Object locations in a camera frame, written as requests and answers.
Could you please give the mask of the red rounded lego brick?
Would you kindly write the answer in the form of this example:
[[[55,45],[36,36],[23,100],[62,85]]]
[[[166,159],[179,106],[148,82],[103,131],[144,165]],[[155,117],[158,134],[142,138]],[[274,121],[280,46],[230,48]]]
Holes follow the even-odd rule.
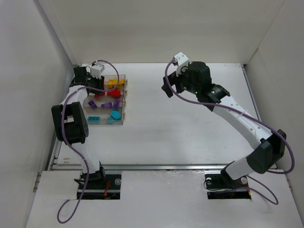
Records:
[[[112,91],[108,91],[107,92],[107,95],[112,97],[113,99],[120,99],[122,94],[121,94],[121,91],[120,90],[112,90]]]

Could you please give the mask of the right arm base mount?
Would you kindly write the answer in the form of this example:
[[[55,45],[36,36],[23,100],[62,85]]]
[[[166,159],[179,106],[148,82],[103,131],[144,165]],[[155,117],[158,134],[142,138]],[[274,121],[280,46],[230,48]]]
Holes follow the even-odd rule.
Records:
[[[232,180],[220,173],[205,174],[204,188],[207,190],[209,200],[250,200],[251,194],[248,187],[246,176]]]

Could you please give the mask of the teal square lego brick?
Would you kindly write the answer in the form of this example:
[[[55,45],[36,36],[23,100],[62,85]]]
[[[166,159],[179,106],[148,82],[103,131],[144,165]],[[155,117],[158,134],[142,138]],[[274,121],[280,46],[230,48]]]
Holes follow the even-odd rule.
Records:
[[[100,122],[100,117],[99,116],[89,116],[88,122],[98,123],[98,122]]]

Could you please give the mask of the small blue lego brick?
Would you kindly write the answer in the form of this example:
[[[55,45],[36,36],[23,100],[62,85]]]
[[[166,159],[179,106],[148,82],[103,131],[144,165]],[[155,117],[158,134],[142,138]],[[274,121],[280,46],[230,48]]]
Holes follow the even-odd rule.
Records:
[[[108,117],[107,118],[107,124],[114,124],[114,118],[113,117]]]

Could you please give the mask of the teal round lego brick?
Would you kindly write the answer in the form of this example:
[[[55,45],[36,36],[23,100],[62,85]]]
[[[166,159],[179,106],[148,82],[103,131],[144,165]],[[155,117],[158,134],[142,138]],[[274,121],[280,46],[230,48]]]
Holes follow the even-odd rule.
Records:
[[[120,120],[121,119],[121,113],[117,110],[112,110],[110,112],[110,116],[115,119],[115,120]]]

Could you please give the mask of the purple lego vase piece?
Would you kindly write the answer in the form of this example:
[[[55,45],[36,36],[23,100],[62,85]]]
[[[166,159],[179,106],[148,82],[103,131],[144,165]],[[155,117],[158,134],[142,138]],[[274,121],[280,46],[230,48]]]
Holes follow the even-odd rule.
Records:
[[[121,103],[121,101],[119,99],[116,99],[114,101],[113,108],[119,108],[120,107],[120,103]]]

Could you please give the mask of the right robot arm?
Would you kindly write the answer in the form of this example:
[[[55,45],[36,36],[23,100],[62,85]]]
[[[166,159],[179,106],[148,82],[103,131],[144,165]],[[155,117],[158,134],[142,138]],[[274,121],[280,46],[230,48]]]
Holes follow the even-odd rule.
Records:
[[[216,177],[228,185],[252,173],[270,172],[288,148],[286,134],[250,115],[223,86],[212,82],[210,68],[204,62],[168,63],[162,90],[168,97],[208,108],[227,121],[249,143],[253,151],[226,165]]]

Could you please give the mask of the yellow lego brick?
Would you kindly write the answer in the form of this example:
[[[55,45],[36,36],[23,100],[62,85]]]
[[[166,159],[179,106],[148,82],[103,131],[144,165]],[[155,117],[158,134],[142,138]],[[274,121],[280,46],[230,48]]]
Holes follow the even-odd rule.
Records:
[[[120,89],[123,87],[124,83],[125,83],[124,79],[120,79],[119,81],[118,79],[109,79],[107,87],[109,89],[112,89],[116,86],[116,84],[118,84],[117,88]]]

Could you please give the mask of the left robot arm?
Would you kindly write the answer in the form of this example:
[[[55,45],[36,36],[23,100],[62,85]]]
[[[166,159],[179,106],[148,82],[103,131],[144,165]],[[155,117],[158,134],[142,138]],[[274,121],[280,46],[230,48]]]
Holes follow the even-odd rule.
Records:
[[[51,108],[57,139],[78,154],[83,173],[75,182],[81,189],[97,190],[106,184],[104,168],[89,149],[89,127],[83,111],[89,93],[99,95],[104,90],[103,71],[104,65],[75,67],[67,96]]]

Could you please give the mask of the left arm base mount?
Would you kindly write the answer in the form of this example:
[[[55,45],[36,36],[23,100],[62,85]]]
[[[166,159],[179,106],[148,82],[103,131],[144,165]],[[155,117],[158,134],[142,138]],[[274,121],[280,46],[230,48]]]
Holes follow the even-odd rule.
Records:
[[[85,189],[83,200],[119,200],[122,176],[121,174],[106,174],[104,170],[89,174],[85,187],[86,174],[81,174],[74,182],[78,184],[77,199]]]

